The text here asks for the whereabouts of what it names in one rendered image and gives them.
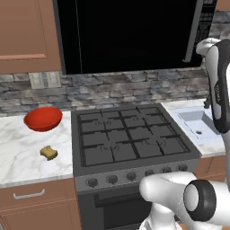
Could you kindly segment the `tan sponge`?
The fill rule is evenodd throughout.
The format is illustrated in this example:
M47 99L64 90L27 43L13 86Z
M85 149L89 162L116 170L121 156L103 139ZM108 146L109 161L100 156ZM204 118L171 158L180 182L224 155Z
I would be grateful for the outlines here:
M49 161L58 156L58 151L52 149L50 146L45 146L40 150L40 154L45 156Z

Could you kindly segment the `black microwave oven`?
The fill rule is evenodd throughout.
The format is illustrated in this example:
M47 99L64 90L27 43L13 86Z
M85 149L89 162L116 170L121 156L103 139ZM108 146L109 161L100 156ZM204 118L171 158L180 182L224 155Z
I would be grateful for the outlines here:
M197 67L217 0L204 0L189 63L197 0L53 0L65 75Z

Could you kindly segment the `grey gas hob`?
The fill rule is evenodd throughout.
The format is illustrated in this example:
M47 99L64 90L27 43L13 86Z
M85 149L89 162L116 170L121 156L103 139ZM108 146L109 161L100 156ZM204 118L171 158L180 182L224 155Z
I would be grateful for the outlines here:
M137 184L147 170L172 173L187 164L195 172L199 150L160 104L73 111L71 113L73 174L76 190L92 192ZM127 173L136 179L129 181ZM116 175L115 184L108 177ZM91 188L87 180L96 178Z

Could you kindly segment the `red bowl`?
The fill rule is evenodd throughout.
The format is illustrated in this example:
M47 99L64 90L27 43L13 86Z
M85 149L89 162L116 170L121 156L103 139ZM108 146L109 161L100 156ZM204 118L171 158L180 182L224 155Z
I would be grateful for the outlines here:
M63 118L58 108L43 107L29 111L23 118L24 124L33 131L45 132L55 128Z

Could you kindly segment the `white sink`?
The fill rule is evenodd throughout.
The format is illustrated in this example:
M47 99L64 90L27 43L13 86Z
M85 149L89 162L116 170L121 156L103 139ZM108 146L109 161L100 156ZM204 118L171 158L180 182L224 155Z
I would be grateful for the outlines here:
M205 141L210 138L219 138L220 133L214 126L211 109L192 107L174 111L189 132L198 140Z

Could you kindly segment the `dark oven door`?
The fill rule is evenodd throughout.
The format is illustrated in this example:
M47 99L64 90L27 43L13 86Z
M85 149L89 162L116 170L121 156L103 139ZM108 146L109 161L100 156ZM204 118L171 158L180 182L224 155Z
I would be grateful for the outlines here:
M150 213L152 203L143 198L97 208L95 194L78 196L82 230L138 230Z

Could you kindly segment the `brown base cupboard door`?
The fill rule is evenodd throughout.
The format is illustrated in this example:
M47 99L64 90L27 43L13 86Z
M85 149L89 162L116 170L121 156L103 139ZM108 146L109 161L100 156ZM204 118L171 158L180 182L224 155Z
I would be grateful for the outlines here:
M0 230L81 230L75 199L0 211Z
M198 179L208 181L224 181L226 178L226 157L213 156L200 158L195 175Z

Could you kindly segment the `brown drawer front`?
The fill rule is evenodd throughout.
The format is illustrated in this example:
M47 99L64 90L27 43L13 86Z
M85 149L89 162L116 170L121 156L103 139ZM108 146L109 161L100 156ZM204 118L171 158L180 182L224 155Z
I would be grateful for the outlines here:
M0 210L75 198L74 179L45 181L0 189Z

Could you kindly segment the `grey wall socket plate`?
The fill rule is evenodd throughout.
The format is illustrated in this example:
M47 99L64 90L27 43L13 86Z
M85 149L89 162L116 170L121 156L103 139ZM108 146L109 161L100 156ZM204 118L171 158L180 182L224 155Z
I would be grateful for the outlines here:
M61 86L59 72L29 73L32 89L59 88Z

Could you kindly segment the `brown wall cupboard door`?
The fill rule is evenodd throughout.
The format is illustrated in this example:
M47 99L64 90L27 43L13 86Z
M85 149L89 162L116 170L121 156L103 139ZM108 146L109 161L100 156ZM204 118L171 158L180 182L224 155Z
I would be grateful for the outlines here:
M0 74L60 70L52 0L0 0Z

